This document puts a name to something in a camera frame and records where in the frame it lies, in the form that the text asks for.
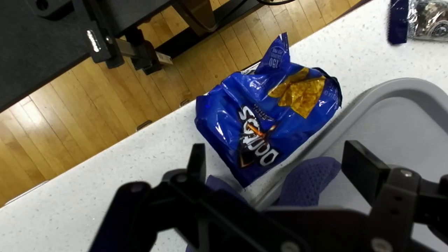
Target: black metal frame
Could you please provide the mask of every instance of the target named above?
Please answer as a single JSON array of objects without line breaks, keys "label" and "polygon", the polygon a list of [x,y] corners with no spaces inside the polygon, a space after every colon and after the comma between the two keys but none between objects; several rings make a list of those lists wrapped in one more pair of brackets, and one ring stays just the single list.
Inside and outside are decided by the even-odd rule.
[{"label": "black metal frame", "polygon": [[119,188],[91,252],[150,251],[157,232],[175,228],[194,251],[431,251],[410,239],[413,221],[446,242],[446,176],[439,185],[404,168],[390,169],[357,141],[347,141],[343,172],[372,204],[353,210],[270,209],[259,213],[204,185],[204,146],[194,144],[186,169],[151,189]]}]

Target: white surface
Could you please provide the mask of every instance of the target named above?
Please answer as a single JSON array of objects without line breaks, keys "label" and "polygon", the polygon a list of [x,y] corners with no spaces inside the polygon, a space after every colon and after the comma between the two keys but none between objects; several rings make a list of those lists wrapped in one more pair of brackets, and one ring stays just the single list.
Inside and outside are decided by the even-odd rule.
[{"label": "white surface", "polygon": [[[418,77],[448,91],[448,46],[409,42],[399,48],[385,38],[388,0],[375,0],[291,48],[292,62],[319,66],[341,84],[344,104],[364,90],[397,77]],[[87,251],[119,185],[147,181],[186,165],[193,143],[204,141],[194,123],[194,102],[103,153],[49,181],[0,210],[0,251]],[[207,168],[229,181],[224,162],[207,146]],[[257,196],[276,171],[255,182]],[[165,232],[154,251],[183,251],[185,244]]]}]

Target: floor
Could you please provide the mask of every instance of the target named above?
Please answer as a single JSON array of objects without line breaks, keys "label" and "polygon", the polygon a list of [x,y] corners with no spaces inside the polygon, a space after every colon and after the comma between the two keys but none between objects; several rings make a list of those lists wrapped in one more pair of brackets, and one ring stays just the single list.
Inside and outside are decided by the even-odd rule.
[{"label": "floor", "polygon": [[[215,8],[225,0],[211,0]],[[0,206],[52,179],[194,99],[225,76],[259,60],[287,31],[295,43],[334,21],[357,0],[295,0],[262,7],[215,32],[151,76],[126,62],[109,70],[84,60],[0,113]],[[173,8],[141,25],[161,45],[186,27]]]}]

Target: doritos logo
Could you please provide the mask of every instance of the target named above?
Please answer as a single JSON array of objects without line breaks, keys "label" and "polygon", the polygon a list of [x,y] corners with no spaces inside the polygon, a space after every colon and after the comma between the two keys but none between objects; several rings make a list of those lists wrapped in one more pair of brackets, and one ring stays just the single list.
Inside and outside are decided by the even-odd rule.
[{"label": "doritos logo", "polygon": [[242,168],[259,162],[262,167],[269,167],[278,157],[278,151],[267,143],[267,136],[276,127],[270,127],[266,133],[262,132],[255,113],[242,106],[238,112],[242,120],[242,137],[239,143],[239,164]]}]

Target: doritos bag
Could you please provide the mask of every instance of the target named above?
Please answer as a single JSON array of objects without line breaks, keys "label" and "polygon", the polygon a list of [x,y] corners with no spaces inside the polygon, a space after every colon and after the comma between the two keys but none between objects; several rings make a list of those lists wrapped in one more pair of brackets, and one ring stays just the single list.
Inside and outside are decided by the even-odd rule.
[{"label": "doritos bag", "polygon": [[196,127],[248,186],[284,161],[340,108],[336,78],[290,62],[281,34],[253,71],[232,73],[196,99]]}]

